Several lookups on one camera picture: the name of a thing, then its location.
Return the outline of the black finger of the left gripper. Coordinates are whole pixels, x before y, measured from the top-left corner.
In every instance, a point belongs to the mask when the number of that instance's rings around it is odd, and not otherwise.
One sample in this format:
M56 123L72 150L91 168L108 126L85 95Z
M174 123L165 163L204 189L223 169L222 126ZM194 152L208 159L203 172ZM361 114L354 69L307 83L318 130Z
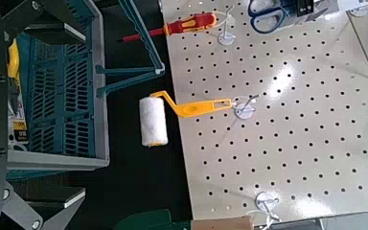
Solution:
M295 0L295 4L298 17L313 13L314 0Z

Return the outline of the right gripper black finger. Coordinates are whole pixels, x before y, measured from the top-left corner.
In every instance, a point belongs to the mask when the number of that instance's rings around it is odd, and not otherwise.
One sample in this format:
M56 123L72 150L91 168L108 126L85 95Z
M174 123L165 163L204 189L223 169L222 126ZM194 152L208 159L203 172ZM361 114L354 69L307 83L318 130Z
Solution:
M65 0L0 0L8 44L25 33L50 45L84 44L86 36Z
M65 230L85 200L84 188L46 188L29 198L18 195L13 186L5 184L2 213L24 230ZM49 218L36 209L58 208Z

